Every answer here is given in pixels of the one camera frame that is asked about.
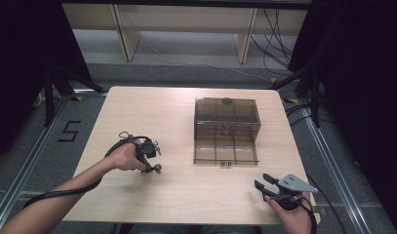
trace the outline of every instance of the black cable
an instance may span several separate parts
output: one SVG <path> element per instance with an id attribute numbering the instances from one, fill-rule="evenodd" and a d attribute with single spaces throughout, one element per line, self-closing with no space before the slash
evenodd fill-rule
<path id="1" fill-rule="evenodd" d="M 267 67 L 267 64 L 265 64 L 265 53 L 264 53 L 264 56 L 262 57 L 262 62 L 264 63 L 265 69 L 267 69 L 269 72 L 274 73 L 274 74 L 278 74 L 278 75 L 290 76 L 290 75 L 286 75 L 286 74 L 283 74 L 283 73 L 280 73 L 280 72 L 275 72 L 275 71 L 270 70 Z"/>
<path id="2" fill-rule="evenodd" d="M 286 50 L 284 49 L 284 48 L 286 48 L 286 47 L 284 46 L 283 41 L 281 40 L 280 24 L 278 23 L 279 12 L 280 12 L 279 9 L 276 9 L 276 10 L 275 10 L 275 13 L 276 13 L 276 22 L 277 22 L 277 33 L 278 33 L 277 41 L 279 41 L 279 44 L 280 44 L 280 46 L 281 46 L 281 48 L 282 48 L 284 58 L 286 59 L 287 63 L 290 63 L 289 56 L 287 55 Z"/>
<path id="3" fill-rule="evenodd" d="M 293 106 L 293 107 L 287 109 L 286 112 L 289 112 L 289 113 L 287 113 L 287 117 L 289 117 L 289 116 L 290 116 L 292 113 L 294 113 L 296 110 L 305 108 L 306 106 L 309 106 L 309 104 L 296 105 L 296 106 Z"/>
<path id="4" fill-rule="evenodd" d="M 308 115 L 308 116 L 304 116 L 304 117 L 302 117 L 302 118 L 300 118 L 300 119 L 297 119 L 297 120 L 295 120 L 294 122 L 290 123 L 290 126 L 292 126 L 293 124 L 296 124 L 296 123 L 300 122 L 300 121 L 303 120 L 303 119 L 307 119 L 307 118 L 310 118 L 310 117 L 311 117 L 311 115 Z"/>
<path id="5" fill-rule="evenodd" d="M 266 50 L 267 47 L 268 47 L 268 45 L 266 46 L 266 48 L 263 48 L 263 47 L 256 41 L 256 39 L 254 39 L 253 36 L 251 36 L 251 39 L 253 40 L 254 44 L 258 47 L 258 49 L 259 49 L 261 52 L 265 53 L 266 55 L 268 55 L 269 57 L 271 57 L 272 59 L 274 59 L 275 61 L 277 61 L 277 62 L 280 63 L 281 65 L 287 66 L 286 63 L 284 63 L 283 61 L 281 61 L 279 58 L 273 56 L 271 53 L 269 53 L 269 52 Z"/>
<path id="6" fill-rule="evenodd" d="M 124 138 L 119 140 L 118 142 L 116 142 L 104 155 L 104 157 L 109 156 L 110 153 L 112 153 L 115 149 L 117 149 L 118 147 L 120 147 L 121 145 L 128 143 L 129 141 Z M 81 194 L 81 193 L 86 193 L 89 192 L 91 190 L 93 190 L 94 188 L 96 188 L 100 182 L 101 182 L 102 177 L 92 183 L 91 185 L 88 185 L 86 187 L 82 187 L 82 188 L 76 188 L 76 189 L 70 189 L 70 190 L 61 190 L 61 191 L 51 191 L 51 192 L 46 192 L 40 195 L 37 195 L 35 197 L 32 197 L 30 200 L 28 200 L 24 206 L 22 207 L 23 209 L 30 206 L 31 204 L 44 200 L 44 199 L 48 199 L 48 198 L 54 198 L 54 197 L 61 197 L 61 196 L 69 196 L 69 195 L 76 195 L 76 194 Z"/>
<path id="7" fill-rule="evenodd" d="M 267 12 L 265 11 L 265 9 L 264 9 L 264 14 L 265 14 L 265 17 L 267 18 L 268 24 L 270 25 L 271 32 L 272 32 L 272 34 L 271 34 L 269 40 L 268 40 L 268 39 L 266 38 L 266 36 L 264 35 L 265 39 L 266 39 L 267 42 L 268 42 L 267 46 L 265 47 L 265 50 L 267 51 L 269 45 L 273 46 L 273 45 L 271 44 L 271 39 L 272 39 L 272 37 L 274 36 L 274 37 L 276 38 L 276 40 L 278 41 L 279 45 L 281 46 L 282 50 L 277 49 L 275 46 L 273 46 L 273 47 L 276 48 L 278 51 L 282 52 L 283 55 L 285 55 L 286 52 L 285 52 L 284 49 L 283 49 L 283 44 L 282 44 L 282 42 L 281 42 L 281 39 L 278 38 L 278 36 L 277 36 L 277 34 L 276 34 L 276 32 L 275 32 L 276 27 L 279 26 L 279 25 L 278 25 L 278 18 L 276 17 L 276 21 L 275 21 L 274 26 L 273 26 L 272 23 L 271 23 L 271 21 L 270 21 L 270 18 L 269 18 L 268 15 L 267 15 Z M 287 63 L 283 62 L 283 63 L 286 64 L 286 65 L 284 65 L 284 66 L 285 66 L 285 67 L 288 67 L 288 66 L 289 66 L 289 65 L 288 65 L 288 61 L 286 60 L 286 62 L 287 62 Z"/>
<path id="8" fill-rule="evenodd" d="M 340 217 L 338 216 L 335 207 L 333 206 L 332 202 L 330 201 L 330 199 L 328 198 L 328 196 L 323 192 L 323 190 L 320 188 L 319 184 L 317 184 L 316 181 L 314 181 L 314 179 L 311 177 L 311 175 L 309 175 L 308 173 L 306 173 L 307 178 L 314 184 L 314 186 L 316 186 L 317 190 L 319 190 L 319 192 L 323 195 L 323 197 L 325 198 L 326 202 L 329 204 L 330 208 L 332 209 L 333 213 L 335 214 L 335 217 L 338 221 L 338 224 L 340 225 L 341 231 L 343 233 L 346 233 L 346 229 L 344 228 L 343 223 L 341 222 Z"/>
<path id="9" fill-rule="evenodd" d="M 304 199 L 304 201 L 306 201 L 306 202 L 308 203 L 308 205 L 310 206 L 310 210 L 309 210 L 305 205 L 303 205 L 301 201 L 298 201 L 298 205 L 299 205 L 301 208 L 303 208 L 303 209 L 308 213 L 308 216 L 310 217 L 310 220 L 311 220 L 311 234 L 316 234 L 316 231 L 317 231 L 317 220 L 316 220 L 316 216 L 314 216 L 314 212 L 313 212 L 311 203 L 310 203 L 307 199 L 305 199 L 305 198 L 303 198 L 303 199 Z"/>
<path id="10" fill-rule="evenodd" d="M 263 9 L 263 10 L 264 10 L 264 15 L 265 15 L 265 17 L 267 18 L 268 24 L 270 25 L 270 28 L 271 28 L 271 30 L 272 30 L 272 36 L 274 35 L 274 37 L 276 38 L 277 42 L 279 43 L 279 45 L 280 45 L 281 48 L 282 48 L 282 50 L 279 50 L 279 49 L 278 49 L 278 51 L 282 52 L 283 55 L 284 55 L 284 57 L 286 58 L 286 61 L 289 62 L 289 60 L 288 60 L 288 54 L 292 54 L 293 52 L 292 52 L 290 49 L 288 49 L 286 46 L 284 46 L 283 41 L 281 40 L 280 25 L 279 25 L 279 23 L 278 23 L 279 10 L 276 9 L 276 11 L 275 11 L 275 13 L 276 13 L 276 21 L 275 21 L 275 23 L 274 23 L 274 26 L 272 25 L 271 20 L 270 20 L 270 18 L 268 17 L 268 14 L 267 14 L 266 10 L 265 10 L 265 9 Z"/>

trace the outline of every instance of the black strap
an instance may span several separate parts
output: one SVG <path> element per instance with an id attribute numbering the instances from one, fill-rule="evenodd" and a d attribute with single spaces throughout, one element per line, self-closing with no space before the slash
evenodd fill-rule
<path id="1" fill-rule="evenodd" d="M 316 216 L 314 215 L 313 212 L 313 207 L 311 206 L 311 203 L 309 201 L 307 201 L 307 199 L 304 199 L 304 201 L 306 201 L 308 203 L 308 205 L 310 206 L 310 209 L 307 208 L 305 205 L 303 205 L 301 203 L 301 201 L 298 201 L 298 205 L 301 206 L 310 216 L 310 220 L 311 220 L 311 234 L 316 234 L 317 231 L 317 220 L 316 220 Z"/>
<path id="2" fill-rule="evenodd" d="M 109 156 L 110 153 L 112 153 L 115 149 L 119 148 L 119 146 L 131 142 L 132 138 L 131 137 L 127 137 L 127 138 L 123 138 L 121 140 L 119 140 L 118 142 L 116 142 L 104 155 L 104 157 Z M 101 178 L 94 182 L 93 184 L 86 186 L 86 187 L 82 187 L 82 188 L 76 188 L 76 189 L 70 189 L 70 190 L 61 190 L 61 191 L 51 191 L 51 192 L 46 192 L 40 195 L 37 195 L 35 197 L 32 197 L 30 200 L 28 200 L 24 206 L 22 207 L 23 209 L 30 206 L 31 204 L 44 200 L 44 199 L 48 199 L 48 198 L 54 198 L 54 197 L 61 197 L 61 196 L 69 196 L 69 195 L 76 195 L 76 194 L 81 194 L 81 193 L 86 193 L 89 192 L 91 190 L 93 190 L 94 188 L 98 187 L 98 185 L 101 182 Z"/>

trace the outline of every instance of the transparent plastic box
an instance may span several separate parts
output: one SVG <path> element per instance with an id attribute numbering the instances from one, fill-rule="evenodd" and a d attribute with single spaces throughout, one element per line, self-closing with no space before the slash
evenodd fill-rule
<path id="1" fill-rule="evenodd" d="M 254 99 L 195 99 L 195 164 L 257 165 L 261 123 Z"/>

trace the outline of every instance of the hand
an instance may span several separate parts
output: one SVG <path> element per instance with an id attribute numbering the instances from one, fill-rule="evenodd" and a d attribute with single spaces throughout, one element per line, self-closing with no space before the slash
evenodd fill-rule
<path id="1" fill-rule="evenodd" d="M 303 192 L 301 196 L 310 202 L 310 193 Z M 301 207 L 297 207 L 292 211 L 286 211 L 275 200 L 270 200 L 265 196 L 265 201 L 278 214 L 286 231 L 290 234 L 309 234 L 311 233 L 311 220 L 308 213 Z M 304 199 L 301 199 L 302 204 L 307 208 L 310 206 Z"/>
<path id="2" fill-rule="evenodd" d="M 135 154 L 137 147 L 133 143 L 126 143 L 113 150 L 106 157 L 112 160 L 113 168 L 122 171 L 138 169 L 143 171 L 146 165 L 141 163 Z"/>

